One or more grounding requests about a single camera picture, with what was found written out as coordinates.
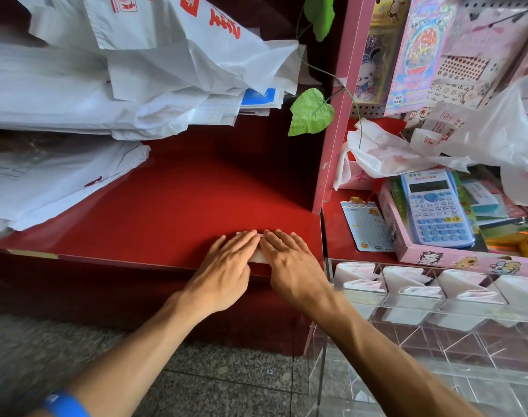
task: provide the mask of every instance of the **pink vertical post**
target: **pink vertical post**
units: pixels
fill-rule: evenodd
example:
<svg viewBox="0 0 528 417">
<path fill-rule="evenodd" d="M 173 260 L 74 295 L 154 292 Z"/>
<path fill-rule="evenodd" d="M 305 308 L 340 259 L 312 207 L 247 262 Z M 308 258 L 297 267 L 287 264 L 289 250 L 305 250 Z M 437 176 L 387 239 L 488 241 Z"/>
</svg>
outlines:
<svg viewBox="0 0 528 417">
<path fill-rule="evenodd" d="M 347 2 L 335 75 L 347 79 L 346 86 L 350 91 L 354 91 L 357 85 L 358 71 L 363 60 L 375 3 L 376 0 L 349 0 Z M 315 213 L 321 211 L 323 202 L 330 200 L 341 145 L 351 113 L 352 99 L 344 91 L 333 97 L 331 104 L 335 110 L 335 118 L 326 128 L 324 137 L 318 183 L 312 206 L 312 211 Z"/>
</svg>

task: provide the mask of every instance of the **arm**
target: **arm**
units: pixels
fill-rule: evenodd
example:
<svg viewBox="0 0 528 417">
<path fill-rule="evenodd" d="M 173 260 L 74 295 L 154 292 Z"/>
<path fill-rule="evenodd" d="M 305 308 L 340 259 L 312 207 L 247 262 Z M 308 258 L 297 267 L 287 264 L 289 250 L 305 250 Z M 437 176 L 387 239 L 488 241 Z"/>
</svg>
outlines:
<svg viewBox="0 0 528 417">
<path fill-rule="evenodd" d="M 91 417 L 129 417 L 185 336 L 205 317 L 229 308 L 246 291 L 256 231 L 220 237 L 184 290 L 117 348 L 97 359 L 66 388 Z M 29 417 L 52 417 L 37 410 Z"/>
<path fill-rule="evenodd" d="M 302 238 L 266 231 L 260 245 L 272 287 L 332 338 L 387 416 L 482 416 L 334 291 Z"/>
</svg>

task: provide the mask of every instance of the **calculator screen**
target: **calculator screen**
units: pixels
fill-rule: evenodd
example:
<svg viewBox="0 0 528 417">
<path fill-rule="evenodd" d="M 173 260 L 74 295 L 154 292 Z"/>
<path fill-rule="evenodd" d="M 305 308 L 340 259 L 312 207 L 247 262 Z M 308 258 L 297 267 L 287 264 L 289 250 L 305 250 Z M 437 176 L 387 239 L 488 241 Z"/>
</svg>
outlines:
<svg viewBox="0 0 528 417">
<path fill-rule="evenodd" d="M 449 189 L 448 182 L 446 180 L 439 181 L 428 181 L 426 183 L 410 184 L 409 189 L 411 193 L 416 192 L 430 192 L 432 190 L 445 190 Z"/>
</svg>

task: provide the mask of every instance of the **artificial vine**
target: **artificial vine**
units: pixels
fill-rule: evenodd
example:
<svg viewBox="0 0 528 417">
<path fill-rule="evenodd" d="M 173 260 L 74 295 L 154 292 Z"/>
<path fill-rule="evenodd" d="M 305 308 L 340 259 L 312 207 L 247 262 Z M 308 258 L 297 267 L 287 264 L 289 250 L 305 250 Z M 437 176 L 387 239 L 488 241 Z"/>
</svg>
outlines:
<svg viewBox="0 0 528 417">
<path fill-rule="evenodd" d="M 301 33 L 299 33 L 299 24 L 303 13 L 305 14 L 306 19 L 309 21 L 309 25 L 305 27 Z M 330 32 L 334 17 L 334 0 L 305 0 L 303 8 L 301 9 L 301 13 L 299 13 L 297 26 L 295 28 L 295 35 L 297 39 L 299 39 L 302 34 L 304 34 L 304 32 L 310 28 L 310 26 L 312 26 L 312 31 L 314 32 L 316 41 L 322 42 Z M 299 95 L 290 108 L 293 117 L 291 118 L 291 126 L 289 127 L 288 136 L 296 136 L 303 133 L 319 133 L 328 127 L 328 125 L 330 125 L 330 123 L 335 118 L 334 108 L 328 104 L 328 101 L 340 92 L 346 91 L 353 100 L 353 103 L 356 104 L 353 94 L 346 88 L 346 86 L 336 75 L 314 67 L 313 65 L 306 62 L 302 56 L 301 62 L 312 69 L 333 77 L 341 84 L 342 89 L 334 92 L 327 99 L 324 99 L 322 92 L 316 88 L 307 89 L 301 93 L 301 95 Z"/>
</svg>

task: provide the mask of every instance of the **blue note card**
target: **blue note card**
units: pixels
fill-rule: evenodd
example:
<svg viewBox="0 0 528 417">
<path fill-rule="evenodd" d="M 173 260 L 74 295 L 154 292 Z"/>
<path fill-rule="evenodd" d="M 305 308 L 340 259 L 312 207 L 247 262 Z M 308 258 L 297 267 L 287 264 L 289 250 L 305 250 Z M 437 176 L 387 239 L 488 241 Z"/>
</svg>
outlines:
<svg viewBox="0 0 528 417">
<path fill-rule="evenodd" d="M 263 94 L 256 92 L 253 89 L 245 90 L 243 95 L 243 101 L 241 105 L 264 105 L 274 102 L 276 96 L 276 90 L 274 88 L 268 88 Z"/>
<path fill-rule="evenodd" d="M 345 219 L 361 252 L 393 252 L 394 244 L 384 217 L 374 202 L 342 202 Z"/>
</svg>

